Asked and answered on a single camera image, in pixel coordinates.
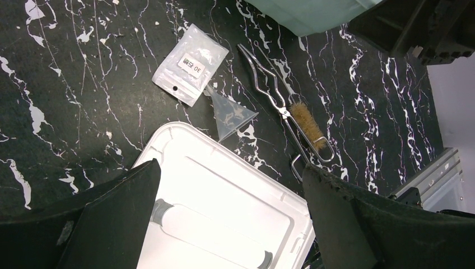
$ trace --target black marble table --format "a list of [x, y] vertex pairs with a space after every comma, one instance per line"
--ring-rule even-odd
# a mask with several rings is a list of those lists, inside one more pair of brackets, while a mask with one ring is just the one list
[[210, 82], [258, 117], [222, 144], [302, 195], [296, 146], [236, 45], [257, 46], [336, 150], [328, 171], [382, 195], [442, 152], [426, 69], [346, 26], [297, 38], [244, 1], [25, 0], [0, 8], [0, 214], [41, 208], [130, 169], [161, 125], [217, 139], [211, 99], [179, 103], [151, 81], [187, 27], [229, 49]]

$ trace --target clear plastic funnel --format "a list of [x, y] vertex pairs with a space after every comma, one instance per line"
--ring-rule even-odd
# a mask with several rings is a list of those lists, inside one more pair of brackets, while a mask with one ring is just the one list
[[219, 95], [209, 84], [206, 85], [206, 90], [213, 99], [216, 126], [220, 138], [218, 142], [228, 138], [258, 114]]

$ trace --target white wall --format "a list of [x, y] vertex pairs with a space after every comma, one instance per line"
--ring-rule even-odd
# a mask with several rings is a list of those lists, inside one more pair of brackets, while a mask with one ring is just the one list
[[442, 140], [459, 149], [464, 199], [475, 214], [475, 56], [427, 70]]

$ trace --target white label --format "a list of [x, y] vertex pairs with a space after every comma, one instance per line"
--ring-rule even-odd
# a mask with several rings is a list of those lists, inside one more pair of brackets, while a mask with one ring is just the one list
[[188, 53], [183, 55], [180, 62], [178, 62], [178, 66], [195, 78], [199, 78], [204, 71], [204, 65], [191, 57]]

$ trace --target metal tool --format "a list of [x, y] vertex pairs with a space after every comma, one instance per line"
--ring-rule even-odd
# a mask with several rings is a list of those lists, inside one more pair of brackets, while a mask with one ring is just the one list
[[[250, 52], [247, 50], [246, 47], [244, 47], [242, 44], [238, 44], [237, 45], [237, 48], [242, 52], [242, 54], [246, 57], [246, 59], [248, 60], [249, 62], [249, 65], [251, 66], [251, 69], [253, 71], [253, 76], [254, 76], [254, 85], [255, 85], [255, 88], [256, 90], [258, 90], [260, 93], [264, 94], [265, 96], [267, 96], [267, 98], [269, 99], [269, 101], [271, 102], [272, 106], [279, 112], [283, 122], [285, 123], [285, 125], [287, 126], [287, 128], [289, 129], [290, 133], [292, 134], [292, 137], [294, 138], [295, 142], [297, 143], [297, 146], [299, 147], [299, 150], [300, 150], [300, 154], [298, 154], [292, 161], [291, 161], [291, 169], [292, 169], [292, 172], [294, 174], [294, 176], [296, 178], [298, 178], [299, 180], [302, 180], [302, 177], [300, 177], [300, 175], [298, 174], [297, 172], [297, 169], [295, 168], [295, 162], [297, 162], [297, 160], [302, 156], [305, 160], [306, 163], [310, 163], [310, 158], [307, 154], [308, 152], [304, 149], [304, 147], [302, 146], [302, 144], [300, 143], [300, 140], [299, 140], [299, 137], [298, 137], [298, 134], [297, 132], [291, 127], [290, 125], [290, 122], [289, 122], [289, 119], [290, 121], [294, 124], [295, 128], [297, 129], [298, 132], [300, 132], [300, 134], [303, 136], [304, 140], [306, 141], [306, 143], [309, 145], [309, 148], [310, 148], [310, 152], [312, 154], [314, 154], [315, 156], [317, 156], [317, 158], [324, 162], [324, 163], [327, 163], [329, 161], [331, 161], [334, 157], [334, 151], [333, 151], [333, 148], [331, 147], [330, 143], [328, 142], [327, 138], [326, 137], [321, 137], [319, 138], [318, 140], [322, 140], [324, 139], [326, 141], [326, 143], [328, 144], [328, 147], [330, 148], [331, 150], [331, 157], [329, 159], [324, 159], [320, 156], [320, 154], [318, 154], [317, 150], [312, 146], [312, 141], [310, 141], [308, 139], [308, 137], [305, 135], [304, 131], [301, 129], [301, 127], [297, 124], [297, 122], [295, 121], [295, 119], [292, 117], [292, 115], [290, 114], [290, 112], [287, 110], [286, 108], [286, 103], [285, 103], [285, 99], [283, 98], [282, 94], [279, 92], [278, 90], [278, 87], [277, 87], [277, 76], [275, 73], [269, 71], [267, 68], [265, 68], [258, 60], [257, 58]], [[257, 64], [257, 66], [260, 68], [260, 70], [264, 73], [267, 73], [269, 75], [272, 76], [273, 80], [274, 80], [274, 91], [275, 93], [277, 94], [278, 96], [278, 99], [280, 100], [280, 102], [282, 103], [281, 106], [279, 106], [276, 102], [276, 100], [274, 99], [274, 97], [271, 95], [271, 93], [269, 91], [264, 91], [263, 89], [261, 89], [259, 87], [259, 84], [258, 84], [258, 81], [257, 81], [257, 69], [256, 67], [254, 66], [254, 63], [253, 63], [253, 60], [255, 61], [255, 63]]]

